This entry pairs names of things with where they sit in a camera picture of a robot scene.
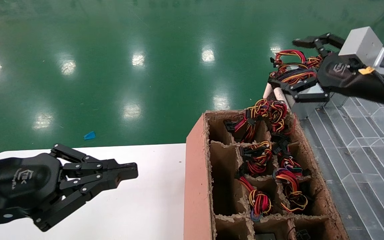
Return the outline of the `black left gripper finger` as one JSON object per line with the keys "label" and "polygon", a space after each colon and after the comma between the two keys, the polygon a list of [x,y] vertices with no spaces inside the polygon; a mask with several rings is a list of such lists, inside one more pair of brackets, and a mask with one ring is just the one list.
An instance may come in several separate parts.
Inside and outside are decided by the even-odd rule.
{"label": "black left gripper finger", "polygon": [[51,149],[50,155],[68,161],[61,170],[69,178],[81,178],[96,173],[109,173],[114,179],[138,177],[136,163],[120,164],[115,159],[99,160],[62,144],[56,144]]}
{"label": "black left gripper finger", "polygon": [[32,215],[34,224],[42,232],[48,231],[102,191],[116,189],[121,181],[137,177],[138,172],[97,172],[60,182],[55,197],[44,202]]}

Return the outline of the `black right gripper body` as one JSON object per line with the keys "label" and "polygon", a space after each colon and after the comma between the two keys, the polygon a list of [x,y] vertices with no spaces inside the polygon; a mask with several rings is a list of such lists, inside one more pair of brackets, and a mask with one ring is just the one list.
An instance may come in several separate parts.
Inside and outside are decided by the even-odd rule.
{"label": "black right gripper body", "polygon": [[338,53],[326,56],[317,71],[317,79],[323,90],[365,90],[365,77],[359,73],[364,68],[357,59],[343,60]]}

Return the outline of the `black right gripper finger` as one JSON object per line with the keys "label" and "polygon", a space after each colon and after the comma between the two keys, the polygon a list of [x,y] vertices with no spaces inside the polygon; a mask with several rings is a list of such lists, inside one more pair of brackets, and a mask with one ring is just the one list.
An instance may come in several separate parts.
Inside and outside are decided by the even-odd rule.
{"label": "black right gripper finger", "polygon": [[315,77],[300,80],[294,84],[269,78],[268,83],[276,88],[281,88],[282,93],[290,95],[295,102],[328,102],[330,100],[329,93],[322,89]]}
{"label": "black right gripper finger", "polygon": [[329,32],[320,36],[308,36],[306,38],[294,39],[292,41],[292,44],[294,46],[308,49],[316,49],[318,55],[320,55],[322,58],[326,58],[326,56],[331,54],[331,51],[327,50],[327,48],[325,47],[326,44],[341,49],[344,43],[345,39]]}

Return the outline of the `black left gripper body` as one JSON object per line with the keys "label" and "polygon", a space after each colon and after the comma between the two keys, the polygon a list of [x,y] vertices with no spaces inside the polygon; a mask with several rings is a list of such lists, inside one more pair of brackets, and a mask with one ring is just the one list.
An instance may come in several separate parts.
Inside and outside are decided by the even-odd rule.
{"label": "black left gripper body", "polygon": [[29,218],[55,197],[61,167],[47,153],[0,159],[0,224]]}

